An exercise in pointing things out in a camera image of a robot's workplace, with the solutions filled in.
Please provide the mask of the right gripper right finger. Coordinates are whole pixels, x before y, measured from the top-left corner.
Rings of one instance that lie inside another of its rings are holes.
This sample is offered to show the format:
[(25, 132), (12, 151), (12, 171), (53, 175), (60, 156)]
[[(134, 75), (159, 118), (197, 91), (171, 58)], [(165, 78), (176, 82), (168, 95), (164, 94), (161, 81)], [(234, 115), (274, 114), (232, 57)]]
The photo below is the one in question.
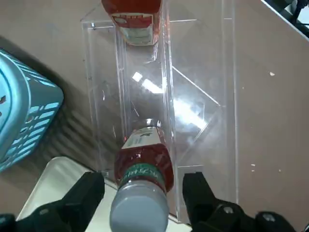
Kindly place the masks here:
[(183, 199), (193, 232), (294, 232), (280, 214), (261, 211), (247, 215), (236, 203), (215, 197), (203, 173), (183, 178)]

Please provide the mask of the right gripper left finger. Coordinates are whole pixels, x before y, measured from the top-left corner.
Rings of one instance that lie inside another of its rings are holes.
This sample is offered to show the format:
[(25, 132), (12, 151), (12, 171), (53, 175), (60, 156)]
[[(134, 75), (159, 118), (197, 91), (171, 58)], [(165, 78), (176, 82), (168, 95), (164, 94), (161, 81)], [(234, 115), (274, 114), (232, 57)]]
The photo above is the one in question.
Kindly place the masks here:
[(17, 220), (1, 214), (2, 232), (84, 232), (105, 194), (102, 173), (86, 172), (57, 201), (37, 207), (29, 216)]

